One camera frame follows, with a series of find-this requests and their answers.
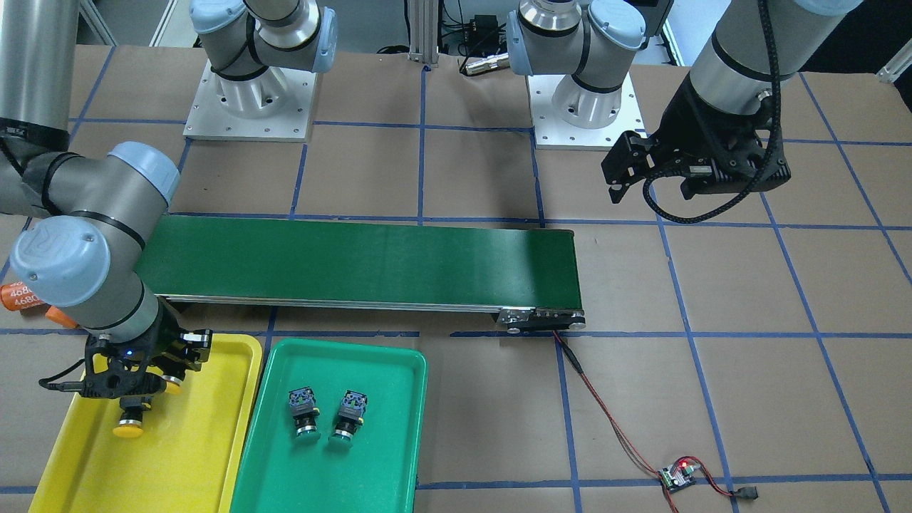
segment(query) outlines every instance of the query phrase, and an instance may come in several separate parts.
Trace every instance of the orange object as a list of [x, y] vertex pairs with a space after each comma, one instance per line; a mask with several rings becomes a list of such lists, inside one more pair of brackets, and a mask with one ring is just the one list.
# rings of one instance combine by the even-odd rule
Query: orange object
[[45, 304], [21, 281], [0, 287], [0, 299], [9, 311], [30, 309]]
[[47, 320], [53, 320], [68, 330], [74, 330], [75, 328], [79, 327], [78, 322], [71, 319], [69, 315], [63, 313], [63, 311], [57, 307], [51, 307], [47, 309], [47, 312], [45, 312], [45, 318], [47, 318]]

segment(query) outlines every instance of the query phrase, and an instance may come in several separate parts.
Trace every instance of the blue grid line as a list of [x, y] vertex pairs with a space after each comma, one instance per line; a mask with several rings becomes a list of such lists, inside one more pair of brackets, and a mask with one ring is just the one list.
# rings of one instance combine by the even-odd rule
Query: blue grid line
[[557, 353], [557, 377], [561, 383], [561, 403], [564, 408], [564, 430], [567, 436], [567, 455], [570, 459], [570, 487], [573, 489], [575, 513], [583, 513], [583, 496], [579, 491], [579, 472], [576, 469], [576, 446], [573, 439], [573, 419], [570, 417], [570, 396], [567, 393], [566, 369], [564, 368], [564, 353], [561, 346], [554, 341], [554, 350]]
[[138, 125], [184, 125], [187, 120], [146, 120], [129, 118], [70, 118], [70, 121], [82, 123], [134, 123]]
[[[823, 141], [820, 139], [782, 139], [782, 142], [794, 142], [799, 144], [836, 144], [836, 141]], [[912, 146], [912, 142], [877, 142], [877, 141], [839, 141], [842, 144], [851, 146]]]
[[418, 134], [418, 226], [424, 225], [424, 142], [427, 135], [428, 73], [430, 66], [421, 68], [421, 117]]
[[[812, 331], [691, 331], [694, 339], [912, 339], [912, 333], [863, 333], [863, 332], [820, 332]], [[512, 335], [506, 331], [454, 331], [453, 338], [493, 338], [493, 337], [550, 337], [546, 331], [519, 333]], [[590, 337], [593, 339], [685, 339], [686, 331], [566, 331], [565, 338]]]
[[[738, 485], [770, 485], [784, 483], [870, 483], [869, 474], [806, 474], [781, 476], [733, 476], [732, 482]], [[887, 474], [881, 480], [912, 481], [912, 474]], [[697, 480], [698, 486], [708, 486], [705, 478]], [[418, 490], [485, 490], [485, 489], [526, 489], [526, 488], [570, 488], [569, 479], [552, 479], [545, 481], [441, 481], [424, 483]], [[633, 479], [580, 479], [581, 488], [606, 487], [658, 487], [659, 482], [649, 478]]]
[[[262, 330], [220, 330], [221, 333], [232, 333], [236, 335], [250, 335], [252, 337], [261, 337], [265, 335]], [[80, 335], [81, 330], [65, 330], [62, 328], [0, 328], [0, 335]], [[418, 331], [395, 331], [395, 330], [273, 330], [274, 335], [283, 337], [419, 337]], [[850, 333], [850, 332], [831, 332], [831, 333], [775, 333], [775, 332], [749, 332], [749, 331], [692, 331], [690, 333], [695, 339], [816, 339], [820, 336], [824, 339], [887, 339], [887, 340], [912, 340], [912, 333]], [[449, 335], [452, 338], [551, 338], [550, 332], [538, 331], [532, 333], [520, 333], [512, 335], [506, 331], [454, 331]], [[685, 339], [686, 331], [565, 331], [562, 335], [564, 338], [581, 338], [589, 337], [593, 339]]]
[[[719, 460], [722, 464], [722, 473], [725, 483], [729, 489], [734, 489], [734, 483], [731, 481], [731, 470], [729, 469], [729, 458], [725, 453], [725, 444], [722, 442], [722, 431], [719, 428], [719, 420], [716, 418], [716, 411], [712, 405], [710, 396], [710, 387], [706, 382], [706, 374], [703, 372], [703, 364], [700, 362], [700, 353], [697, 350], [697, 342], [694, 340], [693, 332], [690, 329], [690, 321], [687, 315], [687, 307], [684, 305], [684, 296], [681, 293], [680, 282], [678, 281], [678, 271], [675, 268], [674, 258], [671, 256], [671, 244], [668, 242], [668, 234], [665, 230], [664, 220], [656, 216], [658, 221], [658, 232], [662, 237], [662, 245], [665, 247], [665, 256], [668, 258], [668, 271], [671, 273], [671, 282], [674, 284], [675, 296], [678, 299], [678, 309], [680, 310], [681, 320], [684, 322], [684, 330], [687, 332], [687, 341], [690, 346], [690, 356], [693, 358], [694, 368], [697, 371], [697, 379], [700, 381], [700, 389], [703, 392], [703, 401], [706, 403], [706, 412], [710, 417], [712, 434], [716, 439], [716, 446], [719, 449]], [[738, 502], [734, 497], [730, 497], [731, 511], [740, 513]]]
[[535, 177], [535, 207], [538, 209], [538, 227], [546, 226], [544, 220], [544, 198], [542, 197], [542, 181], [539, 179], [538, 159], [535, 158], [535, 131], [529, 131], [529, 147], [532, 152], [532, 176]]
[[34, 495], [38, 487], [0, 487], [0, 495]]
[[0, 328], [0, 335], [85, 335], [83, 330], [63, 328]]
[[542, 221], [532, 217], [425, 217], [433, 223], [507, 223], [513, 225], [537, 225]]
[[417, 490], [492, 490], [523, 488], [569, 488], [572, 484], [567, 479], [548, 481], [441, 481], [439, 483], [419, 484]]
[[101, 65], [101, 71], [98, 72], [98, 77], [95, 78], [95, 83], [92, 84], [92, 90], [88, 92], [86, 103], [83, 104], [82, 110], [79, 112], [79, 117], [76, 119], [76, 122], [73, 125], [73, 131], [69, 134], [70, 141], [76, 139], [76, 132], [79, 131], [79, 125], [81, 125], [82, 121], [86, 118], [88, 107], [92, 104], [92, 100], [95, 99], [95, 94], [98, 92], [98, 86], [101, 85], [101, 80], [105, 78], [105, 73], [108, 72], [108, 66], [111, 63], [111, 59], [114, 57], [114, 51], [116, 49], [117, 47], [111, 47], [111, 50], [108, 52], [108, 56], [105, 58], [104, 64]]
[[848, 420], [849, 426], [852, 428], [852, 434], [855, 436], [855, 442], [858, 444], [858, 449], [861, 451], [861, 455], [865, 460], [865, 465], [867, 465], [868, 471], [870, 472], [870, 477], [874, 483], [874, 488], [877, 491], [877, 496], [880, 498], [880, 505], [883, 507], [885, 513], [890, 513], [890, 506], [886, 503], [886, 496], [884, 495], [884, 490], [880, 486], [880, 481], [877, 478], [877, 471], [874, 467], [874, 463], [871, 461], [871, 456], [867, 452], [865, 441], [862, 440], [861, 432], [858, 430], [858, 424], [855, 422], [855, 417], [852, 415], [852, 410], [849, 408], [849, 403], [845, 399], [845, 393], [843, 392], [842, 384], [840, 384], [839, 377], [836, 375], [836, 370], [833, 366], [833, 362], [830, 360], [829, 351], [827, 351], [826, 346], [824, 345], [824, 338], [819, 336], [820, 330], [817, 327], [817, 320], [814, 318], [814, 313], [811, 311], [811, 304], [808, 302], [807, 296], [804, 294], [804, 287], [802, 287], [801, 280], [798, 279], [798, 273], [795, 270], [792, 258], [789, 255], [789, 250], [785, 245], [785, 239], [782, 237], [782, 231], [776, 224], [776, 218], [772, 214], [772, 209], [770, 208], [769, 202], [766, 200], [766, 194], [761, 193], [760, 198], [763, 201], [763, 207], [766, 209], [766, 214], [770, 217], [770, 221], [772, 222], [772, 230], [775, 232], [776, 239], [779, 241], [779, 247], [782, 250], [782, 256], [785, 258], [785, 263], [788, 265], [789, 273], [792, 275], [792, 280], [794, 281], [795, 288], [798, 290], [798, 296], [801, 298], [802, 305], [804, 306], [804, 312], [807, 314], [807, 319], [811, 323], [811, 329], [814, 330], [814, 333], [818, 335], [816, 337], [817, 346], [820, 348], [820, 352], [824, 357], [826, 369], [830, 373], [830, 379], [833, 381], [833, 385], [836, 389], [836, 394], [839, 396], [839, 403], [843, 406], [845, 418]]
[[301, 182], [304, 181], [304, 165], [307, 160], [307, 145], [305, 144], [301, 148], [301, 160], [297, 165], [297, 178], [295, 178], [295, 192], [291, 198], [291, 209], [288, 211], [288, 220], [291, 221], [295, 219], [295, 211], [297, 210], [297, 202], [301, 196]]
[[839, 141], [850, 146], [912, 146], [912, 142]]
[[739, 476], [733, 478], [739, 485], [771, 483], [870, 483], [870, 474], [808, 474], [804, 476]]
[[804, 88], [807, 89], [808, 94], [811, 95], [811, 100], [814, 101], [814, 106], [817, 108], [817, 112], [820, 114], [820, 118], [824, 120], [824, 125], [826, 125], [826, 129], [830, 132], [830, 137], [833, 138], [833, 141], [836, 143], [836, 148], [839, 149], [839, 153], [843, 156], [845, 166], [849, 168], [849, 172], [852, 174], [852, 179], [855, 180], [855, 185], [858, 187], [858, 191], [861, 192], [862, 197], [865, 198], [865, 204], [867, 204], [867, 208], [871, 211], [871, 215], [874, 216], [874, 220], [877, 222], [877, 226], [880, 228], [881, 233], [884, 235], [887, 245], [890, 246], [890, 251], [893, 252], [893, 257], [896, 258], [896, 262], [899, 264], [899, 268], [901, 268], [903, 270], [903, 274], [906, 275], [906, 281], [912, 285], [912, 276], [909, 275], [906, 264], [903, 263], [902, 257], [899, 255], [899, 252], [896, 251], [896, 246], [893, 245], [893, 239], [890, 238], [890, 234], [885, 230], [884, 223], [880, 220], [880, 216], [877, 214], [877, 210], [875, 210], [874, 204], [871, 203], [871, 199], [868, 197], [867, 191], [865, 191], [865, 187], [861, 184], [861, 180], [858, 178], [858, 174], [855, 172], [855, 168], [849, 161], [848, 155], [845, 154], [845, 148], [843, 148], [843, 145], [839, 141], [839, 138], [836, 137], [836, 132], [833, 130], [833, 126], [830, 125], [830, 121], [826, 118], [824, 110], [820, 107], [820, 103], [817, 101], [817, 97], [815, 97], [814, 92], [811, 90], [811, 85], [807, 83], [807, 79], [804, 78], [803, 73], [799, 73], [798, 76], [801, 77], [801, 82], [804, 84]]
[[263, 344], [263, 354], [265, 358], [263, 361], [265, 363], [266, 359], [269, 358], [269, 350], [273, 347], [273, 337], [275, 336], [275, 319], [279, 315], [279, 308], [272, 307], [269, 309], [269, 322], [266, 323], [266, 341]]
[[428, 130], [449, 131], [509, 131], [514, 133], [531, 133], [532, 129], [521, 127], [462, 127], [459, 125], [425, 125]]
[[286, 219], [288, 214], [235, 214], [230, 212], [171, 212], [171, 215], [191, 217], [226, 217], [231, 219]]
[[181, 152], [181, 159], [177, 162], [177, 172], [183, 173], [183, 166], [187, 164], [187, 157], [190, 155], [190, 147], [193, 145], [193, 139], [189, 137], [183, 138], [183, 152]]
[[[195, 215], [200, 217], [240, 217], [252, 219], [284, 219], [286, 215], [280, 214], [240, 214], [222, 212], [172, 212], [173, 215]], [[534, 225], [542, 222], [533, 217], [465, 217], [465, 216], [424, 216], [415, 215], [344, 215], [344, 214], [295, 214], [294, 219], [310, 219], [315, 221], [402, 221], [417, 222], [419, 219], [425, 223], [505, 223], [513, 225]], [[658, 226], [658, 221], [635, 219], [544, 219], [548, 225], [635, 225]], [[705, 222], [696, 225], [676, 225], [680, 228], [688, 227], [725, 227], [725, 228], [772, 228], [769, 223], [722, 223]], [[780, 228], [796, 230], [867, 230], [867, 231], [912, 231], [912, 226], [864, 226], [864, 225], [779, 225]]]
[[332, 214], [295, 214], [295, 219], [307, 221], [403, 221], [416, 222], [414, 215], [332, 215]]
[[373, 123], [369, 121], [314, 121], [314, 124], [332, 127], [421, 128], [421, 125], [414, 123]]

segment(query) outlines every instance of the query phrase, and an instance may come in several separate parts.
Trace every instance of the white mounting plate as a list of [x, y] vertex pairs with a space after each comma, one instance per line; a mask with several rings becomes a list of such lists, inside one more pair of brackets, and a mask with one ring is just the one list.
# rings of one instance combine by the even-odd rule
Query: white mounting plate
[[637, 94], [628, 74], [624, 78], [621, 108], [615, 122], [603, 129], [582, 129], [561, 119], [551, 105], [551, 97], [564, 75], [529, 77], [529, 104], [535, 127], [535, 145], [543, 150], [606, 150], [624, 131], [643, 131]]
[[307, 142], [317, 74], [286, 68], [282, 73], [295, 93], [282, 109], [268, 118], [240, 118], [221, 105], [215, 93], [216, 76], [206, 61], [183, 135], [203, 141]]

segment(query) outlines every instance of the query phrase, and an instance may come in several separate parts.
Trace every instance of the orange label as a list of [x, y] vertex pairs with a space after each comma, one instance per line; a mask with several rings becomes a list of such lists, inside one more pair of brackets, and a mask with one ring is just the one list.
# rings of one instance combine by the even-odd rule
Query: orange label
[[21, 281], [0, 287], [0, 299], [9, 311], [30, 309], [45, 304]]

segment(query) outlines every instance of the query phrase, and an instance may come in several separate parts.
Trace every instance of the cable connector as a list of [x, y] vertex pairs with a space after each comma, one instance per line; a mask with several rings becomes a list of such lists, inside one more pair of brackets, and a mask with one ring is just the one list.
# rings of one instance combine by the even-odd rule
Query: cable connector
[[757, 497], [760, 496], [757, 494], [757, 487], [738, 488], [736, 491], [731, 492], [731, 495], [745, 500], [757, 500]]

